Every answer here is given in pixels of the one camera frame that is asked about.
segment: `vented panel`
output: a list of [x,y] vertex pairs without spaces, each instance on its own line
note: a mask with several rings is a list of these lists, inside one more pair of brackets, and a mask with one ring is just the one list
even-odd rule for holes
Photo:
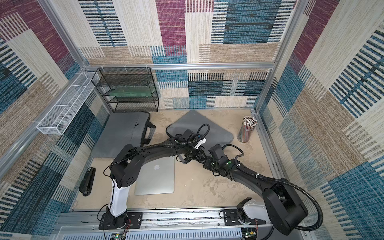
[[241,229],[220,228],[220,229],[188,229],[168,231],[139,231],[129,232],[127,240],[141,239],[238,239],[242,237]]
[[[107,239],[111,238],[112,233],[106,232],[105,237]],[[73,234],[64,234],[63,240],[104,240],[103,233],[73,233]]]

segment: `black cable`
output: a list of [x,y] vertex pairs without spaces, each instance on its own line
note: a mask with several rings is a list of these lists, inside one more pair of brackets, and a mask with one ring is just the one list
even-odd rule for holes
[[167,143],[167,144],[158,143],[158,144],[153,144],[153,145],[146,146],[145,149],[154,148],[154,147],[163,147],[163,146],[180,146],[180,145],[187,145],[187,144],[192,144],[192,143],[198,142],[198,141],[200,141],[201,139],[204,139],[205,136],[209,133],[210,126],[209,126],[209,124],[207,124],[207,123],[201,125],[200,128],[197,130],[197,133],[199,133],[200,130],[201,130],[204,126],[207,126],[207,127],[208,127],[207,131],[206,131],[203,135],[201,135],[201,137],[199,137],[199,138],[197,138],[197,139],[195,139],[195,140],[188,141],[188,142],[176,142],[176,143]]
[[105,230],[104,229],[105,229],[105,221],[103,223],[103,233],[104,233],[104,239],[107,240],[107,237],[105,236]]
[[177,159],[178,157],[179,157],[179,156],[177,155],[177,156],[176,156],[176,161],[177,161],[177,162],[183,162],[183,161],[179,161],[179,160]]
[[102,206],[102,207],[100,208],[100,210],[99,210],[99,212],[97,213],[97,216],[96,216],[97,220],[101,221],[101,219],[99,219],[99,213],[101,212],[101,210],[103,209],[103,207],[105,207],[106,205],[104,205],[104,206]]
[[166,134],[168,135],[168,137],[172,138],[173,136],[168,132],[168,128],[171,126],[172,124],[169,124],[168,127],[166,127]]
[[267,240],[267,239],[272,235],[274,229],[275,229],[275,227],[272,225],[272,228],[271,228],[271,230],[269,231],[269,233],[268,233],[265,237],[263,237],[262,239],[260,239],[260,240]]
[[223,217],[220,215],[220,213],[222,213],[225,209],[222,209],[220,212],[218,212],[218,215],[220,218],[224,218],[224,214],[223,214]]
[[244,152],[243,152],[239,147],[237,147],[237,146],[235,146],[235,145],[233,145],[233,144],[225,144],[224,146],[221,147],[221,149],[224,150],[224,148],[227,147],[227,146],[234,147],[234,148],[236,148],[237,150],[239,150],[239,151],[241,152],[241,154],[236,155],[236,157],[235,157],[235,164],[238,165],[237,158],[238,158],[238,157],[242,157],[242,156],[244,156]]
[[[244,172],[245,174],[248,174],[252,177],[256,177],[256,174],[253,174],[251,172],[248,172],[247,170],[245,169],[242,169],[242,168],[238,168],[238,170]],[[303,226],[296,226],[295,228],[297,230],[301,230],[301,231],[313,231],[313,230],[316,230],[318,229],[322,223],[323,223],[323,220],[324,220],[324,215],[323,215],[323,211],[321,210],[321,207],[320,205],[318,204],[318,202],[316,201],[316,199],[314,199],[314,197],[312,197],[311,194],[309,194],[309,192],[307,192],[306,190],[302,189],[301,187],[287,181],[287,180],[281,180],[281,179],[276,179],[276,178],[272,178],[272,177],[265,177],[263,175],[257,175],[257,179],[262,179],[262,180],[267,180],[267,181],[271,181],[271,182],[277,182],[277,183],[280,183],[280,184],[285,184],[285,185],[288,185],[290,187],[293,187],[294,189],[296,190],[299,190],[300,192],[302,192],[307,198],[309,198],[309,200],[313,203],[313,205],[315,206],[316,210],[317,210],[317,214],[318,214],[318,218],[317,218],[317,222],[315,224],[313,224],[312,226],[308,226],[308,227],[303,227]]]

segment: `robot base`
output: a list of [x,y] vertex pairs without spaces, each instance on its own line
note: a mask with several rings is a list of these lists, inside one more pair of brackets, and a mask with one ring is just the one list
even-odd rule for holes
[[111,212],[104,213],[101,217],[99,230],[122,229],[127,227],[131,220],[130,229],[139,229],[141,226],[142,212],[126,212],[118,217],[112,216]]

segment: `patterned wall panel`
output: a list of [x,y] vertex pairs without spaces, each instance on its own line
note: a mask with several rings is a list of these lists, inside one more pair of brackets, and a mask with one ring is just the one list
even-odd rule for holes
[[76,196],[108,117],[94,90],[63,135],[38,134],[1,179],[0,231],[50,235]]
[[[167,61],[162,56],[153,56],[153,59]],[[269,69],[155,70],[152,73],[160,109],[253,108]]]
[[36,0],[0,0],[0,156],[79,70]]
[[318,239],[384,238],[383,12],[310,0],[260,110],[282,171],[323,209]]
[[90,65],[274,61],[296,0],[50,0]]

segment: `laptop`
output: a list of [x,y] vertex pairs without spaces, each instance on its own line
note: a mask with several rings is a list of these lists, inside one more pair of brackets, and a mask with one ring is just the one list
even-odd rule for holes
[[162,157],[144,164],[136,180],[135,195],[173,193],[175,158]]

